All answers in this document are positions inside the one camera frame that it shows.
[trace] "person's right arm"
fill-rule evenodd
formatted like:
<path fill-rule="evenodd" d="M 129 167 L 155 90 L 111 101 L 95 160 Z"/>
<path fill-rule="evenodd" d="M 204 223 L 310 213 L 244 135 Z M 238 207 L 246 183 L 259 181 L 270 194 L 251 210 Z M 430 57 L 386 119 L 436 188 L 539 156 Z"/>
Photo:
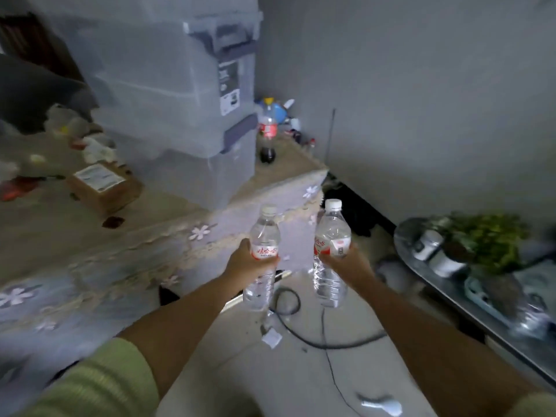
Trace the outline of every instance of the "person's right arm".
<path fill-rule="evenodd" d="M 485 345 L 404 300 L 375 278 L 357 246 L 344 258 L 321 255 L 375 311 L 439 417 L 502 416 L 540 389 Z"/>

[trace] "stacked storage boxes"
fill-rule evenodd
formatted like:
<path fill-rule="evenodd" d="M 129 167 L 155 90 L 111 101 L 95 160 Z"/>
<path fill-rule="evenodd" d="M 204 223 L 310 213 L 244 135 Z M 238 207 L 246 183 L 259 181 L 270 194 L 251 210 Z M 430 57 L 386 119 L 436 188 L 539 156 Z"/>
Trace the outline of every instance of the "stacked storage boxes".
<path fill-rule="evenodd" d="M 31 0 L 135 174 L 207 209 L 254 174 L 257 0 Z"/>

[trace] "small brown box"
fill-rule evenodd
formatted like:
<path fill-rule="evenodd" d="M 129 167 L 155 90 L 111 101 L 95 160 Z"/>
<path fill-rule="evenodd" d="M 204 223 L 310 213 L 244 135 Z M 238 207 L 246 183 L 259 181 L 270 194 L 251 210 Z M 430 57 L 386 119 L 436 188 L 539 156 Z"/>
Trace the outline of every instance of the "small brown box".
<path fill-rule="evenodd" d="M 108 217 L 139 197 L 142 184 L 125 169 L 104 161 L 70 175 L 67 183 L 81 202 Z"/>

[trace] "sleeve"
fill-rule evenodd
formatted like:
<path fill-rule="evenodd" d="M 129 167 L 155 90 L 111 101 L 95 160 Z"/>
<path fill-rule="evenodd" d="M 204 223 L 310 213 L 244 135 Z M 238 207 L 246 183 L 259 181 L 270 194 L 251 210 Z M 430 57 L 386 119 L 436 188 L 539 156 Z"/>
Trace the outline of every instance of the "sleeve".
<path fill-rule="evenodd" d="M 510 410 L 505 417 L 554 417 L 556 397 L 547 393 L 528 395 Z"/>
<path fill-rule="evenodd" d="M 159 403 L 151 368 L 133 343 L 114 338 L 70 369 L 21 417 L 152 416 Z"/>

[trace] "dark cola liquid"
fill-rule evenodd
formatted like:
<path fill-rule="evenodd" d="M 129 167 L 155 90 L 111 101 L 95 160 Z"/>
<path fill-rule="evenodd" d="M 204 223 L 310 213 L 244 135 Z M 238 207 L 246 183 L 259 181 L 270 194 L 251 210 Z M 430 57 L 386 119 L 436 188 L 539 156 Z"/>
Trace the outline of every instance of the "dark cola liquid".
<path fill-rule="evenodd" d="M 262 147 L 259 155 L 263 164 L 271 164 L 276 159 L 276 151 L 274 148 Z"/>

